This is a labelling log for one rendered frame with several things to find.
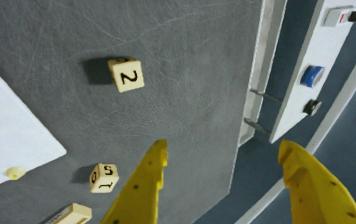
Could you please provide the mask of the cream number cube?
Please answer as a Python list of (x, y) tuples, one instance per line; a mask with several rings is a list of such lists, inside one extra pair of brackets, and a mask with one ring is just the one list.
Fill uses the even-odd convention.
[(118, 179), (115, 165), (97, 164), (90, 175), (91, 193), (110, 192)]
[(133, 57), (108, 60), (108, 65), (119, 92), (144, 86), (140, 62)]

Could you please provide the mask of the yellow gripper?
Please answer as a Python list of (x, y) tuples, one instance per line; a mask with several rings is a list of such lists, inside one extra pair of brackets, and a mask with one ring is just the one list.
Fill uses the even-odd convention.
[[(167, 140), (157, 140), (99, 224), (157, 224), (167, 158)], [(290, 191), (292, 224), (356, 224), (356, 203), (348, 190), (303, 147), (282, 140), (278, 164)]]

